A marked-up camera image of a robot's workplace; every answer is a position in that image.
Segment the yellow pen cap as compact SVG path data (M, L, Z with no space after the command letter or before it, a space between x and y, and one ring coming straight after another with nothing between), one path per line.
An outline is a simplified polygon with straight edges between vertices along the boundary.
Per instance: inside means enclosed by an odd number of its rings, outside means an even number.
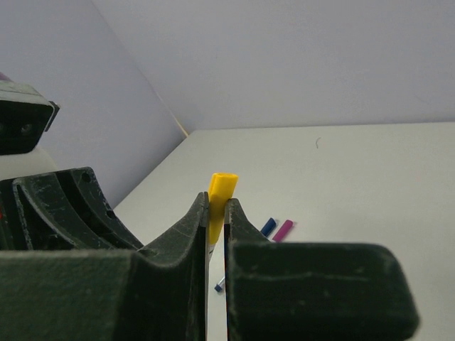
M208 189L209 199L209 245L214 247L224 224L225 206L234 194L238 175L214 173Z

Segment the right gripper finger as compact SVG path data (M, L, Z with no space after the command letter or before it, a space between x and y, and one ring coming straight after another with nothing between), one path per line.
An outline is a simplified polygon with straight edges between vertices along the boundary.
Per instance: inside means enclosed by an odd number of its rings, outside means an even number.
M271 242L239 200L225 208L229 340L408 340L419 314L378 244Z
M3 251L2 340L205 340L208 196L140 250Z

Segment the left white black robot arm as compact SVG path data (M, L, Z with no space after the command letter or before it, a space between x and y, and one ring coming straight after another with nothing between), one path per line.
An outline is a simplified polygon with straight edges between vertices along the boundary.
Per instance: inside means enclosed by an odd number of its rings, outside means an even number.
M60 107L32 86L1 80L1 155L37 147ZM93 169L71 168L1 181L1 250L132 249Z

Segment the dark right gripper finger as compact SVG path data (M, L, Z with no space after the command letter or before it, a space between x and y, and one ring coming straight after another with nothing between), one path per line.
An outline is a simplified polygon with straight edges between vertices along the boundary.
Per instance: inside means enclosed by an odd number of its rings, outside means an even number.
M54 173L12 182L26 245L32 250L106 249L71 206Z
M115 215L93 169L60 170L56 177L72 208L97 240L105 243L105 248L137 250L143 247Z

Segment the blue whiteboard marker pen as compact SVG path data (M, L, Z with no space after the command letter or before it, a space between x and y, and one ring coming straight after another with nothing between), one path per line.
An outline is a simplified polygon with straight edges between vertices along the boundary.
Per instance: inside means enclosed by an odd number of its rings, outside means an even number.
M266 238L274 231L277 227L277 221L270 217L267 222L264 224L263 228L261 228L260 232ZM214 287L217 293L222 293L225 290L225 277L223 277Z

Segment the purple whiteboard marker pen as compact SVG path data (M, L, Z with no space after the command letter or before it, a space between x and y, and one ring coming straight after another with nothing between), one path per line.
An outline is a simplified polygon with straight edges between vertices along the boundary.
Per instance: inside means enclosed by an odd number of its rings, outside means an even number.
M285 240L286 236L292 228L294 227L294 222L292 220L285 220L275 235L272 237L273 242L282 242Z

